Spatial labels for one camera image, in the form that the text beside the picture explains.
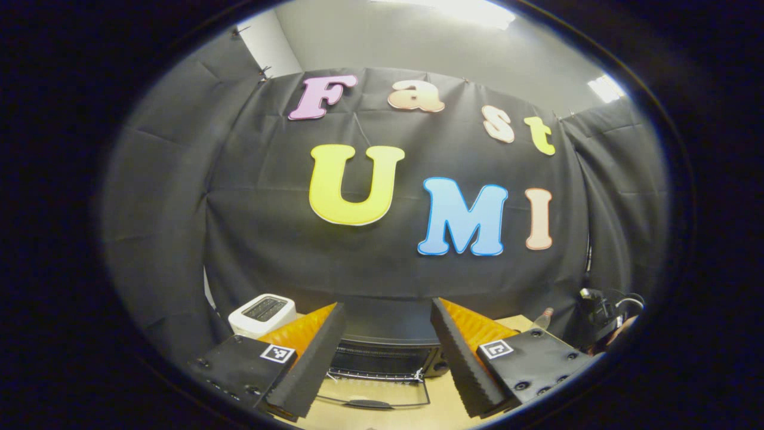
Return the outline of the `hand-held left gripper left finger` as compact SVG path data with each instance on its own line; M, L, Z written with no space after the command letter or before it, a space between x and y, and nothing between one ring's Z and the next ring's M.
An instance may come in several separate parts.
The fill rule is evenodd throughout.
M335 302L258 339L234 335L187 370L238 411L295 422L307 416L344 329L346 307Z

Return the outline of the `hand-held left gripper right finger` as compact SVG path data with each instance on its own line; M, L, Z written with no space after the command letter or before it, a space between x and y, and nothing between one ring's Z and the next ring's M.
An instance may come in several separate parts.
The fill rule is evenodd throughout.
M441 297L430 320L470 417L534 402L594 362L542 328L518 332Z

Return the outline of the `black electric oven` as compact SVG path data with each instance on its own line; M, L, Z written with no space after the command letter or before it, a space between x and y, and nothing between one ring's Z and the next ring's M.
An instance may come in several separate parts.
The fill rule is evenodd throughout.
M365 409L430 404L429 379L449 372L431 328L352 327L337 346L317 398Z

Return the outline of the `white toaster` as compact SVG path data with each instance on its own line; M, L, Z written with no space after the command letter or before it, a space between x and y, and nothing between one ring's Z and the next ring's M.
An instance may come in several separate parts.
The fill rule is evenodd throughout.
M261 294L233 311L227 321L233 333L259 339L297 318L297 306L289 297Z

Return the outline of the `black backdrop cloth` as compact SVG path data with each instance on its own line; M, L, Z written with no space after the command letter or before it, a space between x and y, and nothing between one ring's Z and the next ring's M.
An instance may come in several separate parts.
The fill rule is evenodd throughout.
M580 345L584 280L661 284L672 185L631 103L557 119L418 70L257 72L226 33L199 47L134 110L107 172L113 281L175 362L267 292L301 313L338 296L551 307L552 332Z

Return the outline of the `small ceiling light panel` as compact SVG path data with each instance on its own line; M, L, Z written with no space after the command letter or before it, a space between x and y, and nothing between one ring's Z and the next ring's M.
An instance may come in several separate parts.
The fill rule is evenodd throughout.
M603 103L611 103L627 96L620 85L606 74L587 82L587 85Z

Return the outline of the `large ceiling light panel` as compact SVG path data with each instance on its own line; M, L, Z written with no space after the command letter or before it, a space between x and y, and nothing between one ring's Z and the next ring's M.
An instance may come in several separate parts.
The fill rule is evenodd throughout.
M373 3L405 4L437 10L450 17L507 30L516 14L488 0L369 0Z

